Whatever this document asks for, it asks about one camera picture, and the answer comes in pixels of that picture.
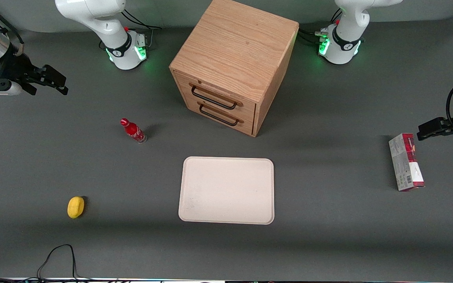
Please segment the right gripper body dark grey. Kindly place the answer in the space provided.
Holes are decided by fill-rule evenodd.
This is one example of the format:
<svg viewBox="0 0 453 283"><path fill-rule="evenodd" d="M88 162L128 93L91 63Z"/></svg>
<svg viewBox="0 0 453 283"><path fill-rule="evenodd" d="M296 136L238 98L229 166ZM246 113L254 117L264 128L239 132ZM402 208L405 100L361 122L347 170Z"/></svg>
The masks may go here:
<svg viewBox="0 0 453 283"><path fill-rule="evenodd" d="M34 69L35 66L27 55L15 56L9 52L0 60L0 79L9 79L19 84L31 83L29 75L32 75Z"/></svg>

